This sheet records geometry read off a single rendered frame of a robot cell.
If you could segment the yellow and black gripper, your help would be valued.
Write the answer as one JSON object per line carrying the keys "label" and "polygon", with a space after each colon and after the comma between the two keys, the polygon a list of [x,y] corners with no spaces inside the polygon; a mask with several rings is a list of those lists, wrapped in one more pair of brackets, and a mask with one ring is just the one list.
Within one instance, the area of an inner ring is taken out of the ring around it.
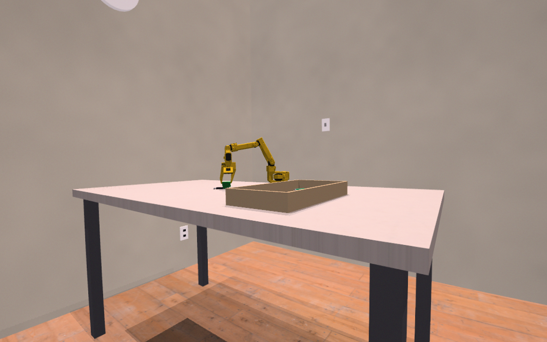
{"label": "yellow and black gripper", "polygon": [[236,170],[235,162],[231,162],[231,161],[222,162],[221,174],[220,174],[221,183],[223,183],[223,175],[224,174],[231,174],[231,182],[230,183],[232,183],[232,180],[233,180],[234,175],[235,175],[235,170]]}

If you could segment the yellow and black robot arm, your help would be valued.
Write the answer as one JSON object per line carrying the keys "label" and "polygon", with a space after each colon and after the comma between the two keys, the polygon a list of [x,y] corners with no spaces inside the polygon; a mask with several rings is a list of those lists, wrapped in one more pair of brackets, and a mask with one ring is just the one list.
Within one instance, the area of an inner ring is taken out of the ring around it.
{"label": "yellow and black robot arm", "polygon": [[[230,145],[225,146],[225,156],[224,156],[225,162],[232,161],[231,152],[239,151],[239,150],[245,150],[245,149],[248,149],[248,148],[255,148],[255,147],[258,147],[258,146],[260,147],[260,149],[261,149],[267,163],[269,164],[269,166],[266,167],[267,181],[269,181],[270,183],[288,181],[288,172],[276,171],[276,167],[275,167],[276,162],[274,161],[273,157],[271,156],[269,148],[267,148],[267,146],[266,146],[266,144],[265,144],[262,137],[260,139],[256,140],[256,142],[251,142],[251,143],[246,143],[246,144],[239,144],[239,145],[237,145],[237,143],[232,143]],[[275,180],[273,180],[273,177],[274,177]]]}

